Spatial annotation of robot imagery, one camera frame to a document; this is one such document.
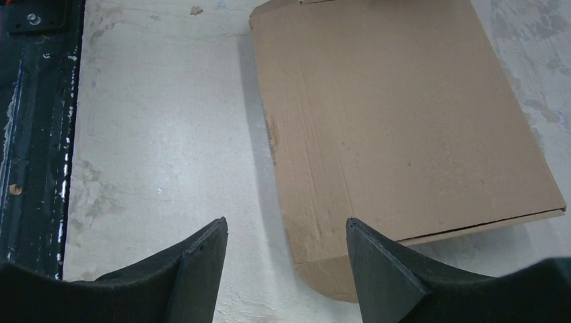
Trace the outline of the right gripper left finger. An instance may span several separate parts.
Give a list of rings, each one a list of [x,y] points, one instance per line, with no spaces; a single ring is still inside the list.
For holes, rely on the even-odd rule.
[[[212,322],[228,224],[94,281],[60,281],[1,261],[2,322]]]

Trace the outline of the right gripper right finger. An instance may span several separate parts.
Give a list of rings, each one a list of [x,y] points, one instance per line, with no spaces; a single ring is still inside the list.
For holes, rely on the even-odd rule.
[[[424,256],[355,217],[346,234],[364,322],[570,321],[569,258],[489,277]]]

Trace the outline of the brown cardboard box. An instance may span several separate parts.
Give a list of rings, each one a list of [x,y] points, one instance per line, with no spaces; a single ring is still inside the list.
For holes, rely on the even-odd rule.
[[[268,1],[249,17],[292,262],[357,302],[345,223],[405,245],[566,202],[470,1]]]

